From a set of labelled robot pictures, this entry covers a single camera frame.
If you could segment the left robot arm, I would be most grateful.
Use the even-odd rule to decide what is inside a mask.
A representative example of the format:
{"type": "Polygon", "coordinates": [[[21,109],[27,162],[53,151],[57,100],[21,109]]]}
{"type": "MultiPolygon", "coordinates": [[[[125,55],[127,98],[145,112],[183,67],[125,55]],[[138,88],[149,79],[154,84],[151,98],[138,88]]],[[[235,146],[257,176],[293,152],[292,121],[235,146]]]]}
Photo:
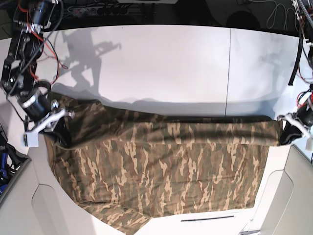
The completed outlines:
{"type": "Polygon", "coordinates": [[[285,121],[280,137],[280,144],[287,145],[299,138],[306,138],[306,150],[313,150],[313,79],[305,78],[301,74],[300,59],[304,55],[309,67],[313,68],[313,2],[311,0],[293,0],[296,19],[299,22],[299,43],[294,68],[289,86],[293,85],[298,75],[309,88],[301,92],[296,98],[297,110],[277,117],[278,121],[285,121]]]}

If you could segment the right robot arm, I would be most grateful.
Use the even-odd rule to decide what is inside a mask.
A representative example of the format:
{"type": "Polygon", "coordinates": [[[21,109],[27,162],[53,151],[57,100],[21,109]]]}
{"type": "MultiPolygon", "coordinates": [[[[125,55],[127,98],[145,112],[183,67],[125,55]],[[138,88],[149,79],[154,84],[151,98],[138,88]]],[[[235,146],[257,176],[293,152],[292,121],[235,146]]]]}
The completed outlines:
{"type": "Polygon", "coordinates": [[[65,117],[73,117],[74,112],[60,107],[51,100],[53,82],[40,80],[35,74],[37,60],[50,49],[55,60],[57,53],[43,30],[50,27],[54,8],[59,5],[60,16],[52,29],[61,23],[64,4],[61,0],[20,0],[13,17],[11,43],[3,63],[0,86],[6,97],[14,96],[25,111],[23,142],[26,147],[38,147],[39,135],[49,136],[62,147],[71,144],[65,117]]]}

